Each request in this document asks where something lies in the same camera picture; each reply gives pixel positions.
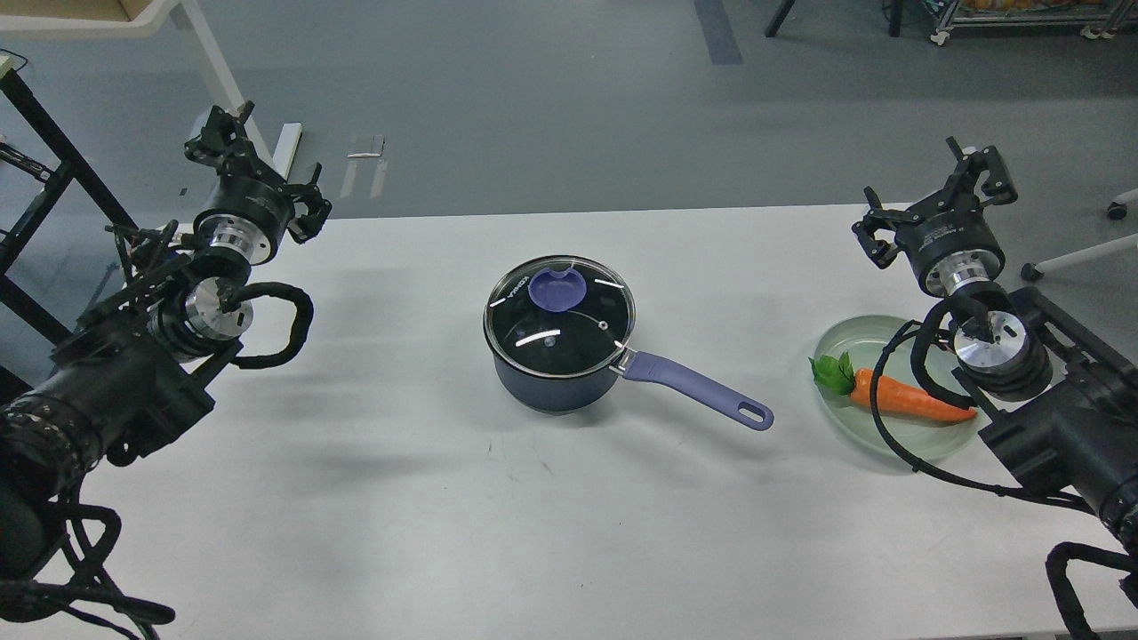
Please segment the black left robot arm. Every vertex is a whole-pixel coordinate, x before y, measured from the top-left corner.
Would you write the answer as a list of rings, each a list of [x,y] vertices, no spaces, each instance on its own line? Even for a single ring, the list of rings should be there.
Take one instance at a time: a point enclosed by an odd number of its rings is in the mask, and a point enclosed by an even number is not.
[[[81,500],[101,463],[123,468],[166,448],[214,409],[207,386],[226,367],[292,361],[308,340],[307,292],[251,282],[284,236],[308,243],[331,203],[320,169],[291,183],[259,157],[253,104],[212,107],[187,159],[217,183],[191,230],[114,224],[126,281],[79,317],[53,348],[52,377],[3,404],[3,620],[67,614],[127,639],[155,639],[172,608],[127,596],[106,563],[122,520]]]

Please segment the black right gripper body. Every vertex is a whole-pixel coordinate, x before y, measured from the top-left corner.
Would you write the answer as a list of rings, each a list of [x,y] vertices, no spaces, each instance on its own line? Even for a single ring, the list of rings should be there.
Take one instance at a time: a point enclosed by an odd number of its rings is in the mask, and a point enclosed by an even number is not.
[[[914,205],[897,224],[894,243],[910,263],[921,292],[950,296],[960,282],[948,274],[959,262],[978,264],[984,278],[996,279],[1006,264],[982,212],[975,207],[940,211],[935,205]]]

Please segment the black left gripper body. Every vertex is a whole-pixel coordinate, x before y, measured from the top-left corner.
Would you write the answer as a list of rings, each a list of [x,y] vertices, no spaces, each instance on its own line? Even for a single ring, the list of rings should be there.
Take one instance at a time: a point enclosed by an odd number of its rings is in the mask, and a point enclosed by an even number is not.
[[[193,232],[208,246],[239,252],[259,266],[277,256],[292,215],[292,200],[277,187],[222,174],[195,219]]]

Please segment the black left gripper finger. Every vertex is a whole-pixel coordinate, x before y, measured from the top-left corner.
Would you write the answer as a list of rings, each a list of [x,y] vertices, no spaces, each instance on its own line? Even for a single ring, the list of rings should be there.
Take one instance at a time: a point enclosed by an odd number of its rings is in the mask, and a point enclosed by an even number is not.
[[[287,231],[296,244],[310,243],[324,230],[333,204],[322,194],[318,180],[324,171],[324,164],[313,163],[308,181],[284,183],[282,195],[292,206],[299,205],[304,211],[292,211],[292,218],[287,223]]]
[[[241,104],[236,113],[214,105],[198,118],[199,130],[184,142],[184,157],[216,171],[220,184],[240,180],[273,183],[273,169],[259,158],[245,125],[251,118],[253,102]]]

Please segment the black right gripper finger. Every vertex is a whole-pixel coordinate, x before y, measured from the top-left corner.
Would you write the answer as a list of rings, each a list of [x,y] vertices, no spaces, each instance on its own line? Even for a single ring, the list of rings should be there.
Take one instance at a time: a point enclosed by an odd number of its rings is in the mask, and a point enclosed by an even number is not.
[[[995,146],[964,150],[950,136],[946,139],[956,165],[945,186],[932,195],[927,219],[956,214],[980,218],[989,206],[1011,205],[1019,199],[1008,167]]]
[[[877,191],[864,188],[867,211],[861,221],[853,223],[851,231],[869,262],[879,270],[887,270],[894,263],[902,246],[902,231],[910,231],[921,223],[921,214],[907,210],[887,208]]]

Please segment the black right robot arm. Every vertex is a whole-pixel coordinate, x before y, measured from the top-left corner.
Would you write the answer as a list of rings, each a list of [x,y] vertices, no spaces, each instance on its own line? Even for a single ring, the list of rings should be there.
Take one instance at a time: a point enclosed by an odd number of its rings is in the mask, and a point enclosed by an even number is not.
[[[867,208],[853,223],[861,251],[879,268],[905,255],[916,284],[935,298],[922,321],[902,325],[869,377],[869,412],[887,446],[913,470],[946,483],[1086,512],[1118,539],[1120,551],[1062,542],[1048,553],[1047,579],[1073,639],[1094,639],[1070,583],[1070,563],[1121,571],[1135,600],[1135,366],[1085,325],[1028,286],[1005,292],[1006,259],[983,214],[1017,199],[992,146],[947,145],[955,167],[945,186],[906,208],[890,208],[865,189]],[[910,340],[920,388],[988,418],[979,435],[1015,479],[1008,487],[957,476],[902,446],[879,413],[887,360]]]

